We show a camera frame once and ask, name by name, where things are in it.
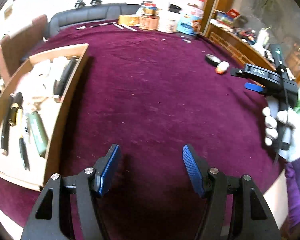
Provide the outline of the right gloved hand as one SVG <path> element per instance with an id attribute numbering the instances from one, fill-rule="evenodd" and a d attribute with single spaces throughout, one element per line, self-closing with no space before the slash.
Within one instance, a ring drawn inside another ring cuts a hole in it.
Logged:
<path id="1" fill-rule="evenodd" d="M 265 117 L 265 139 L 267 146 L 271 146 L 275 139 L 279 137 L 277 126 L 279 123 L 287 124 L 291 129 L 291 141 L 288 150 L 279 150 L 279 156 L 288 162 L 294 162 L 300 159 L 300 116 L 291 108 L 287 111 L 279 111 L 276 118 L 270 116 L 270 108 L 264 107 L 262 114 Z"/>

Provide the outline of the purple sleeved right forearm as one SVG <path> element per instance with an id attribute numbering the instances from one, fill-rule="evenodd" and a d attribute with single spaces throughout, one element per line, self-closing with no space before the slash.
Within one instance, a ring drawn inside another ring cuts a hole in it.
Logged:
<path id="1" fill-rule="evenodd" d="M 300 158 L 286 163 L 285 170 L 289 223 L 294 228 L 300 224 Z"/>

